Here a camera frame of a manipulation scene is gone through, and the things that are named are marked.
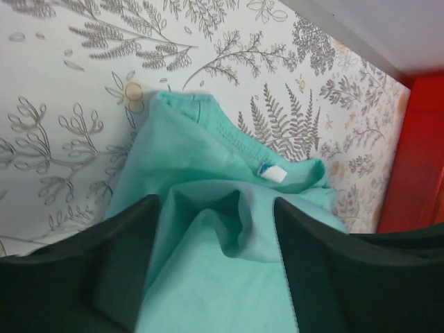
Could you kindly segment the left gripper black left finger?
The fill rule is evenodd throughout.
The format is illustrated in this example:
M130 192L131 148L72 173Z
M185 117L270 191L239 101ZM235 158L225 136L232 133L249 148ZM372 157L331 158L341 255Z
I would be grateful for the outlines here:
M1 258L2 332L134 332L159 216L145 196L24 256Z

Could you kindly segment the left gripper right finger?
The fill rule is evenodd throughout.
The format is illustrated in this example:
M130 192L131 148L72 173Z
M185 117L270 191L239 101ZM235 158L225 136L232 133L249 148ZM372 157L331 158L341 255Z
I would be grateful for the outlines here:
M274 221L300 332L442 332L443 225L346 234L278 198Z

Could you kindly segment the turquoise t shirt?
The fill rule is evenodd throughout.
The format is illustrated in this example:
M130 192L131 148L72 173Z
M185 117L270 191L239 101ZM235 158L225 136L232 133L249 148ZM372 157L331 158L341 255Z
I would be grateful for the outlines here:
M158 92L107 216L161 202L138 332L297 332L275 232L281 197L345 232L324 163L289 162L213 96Z

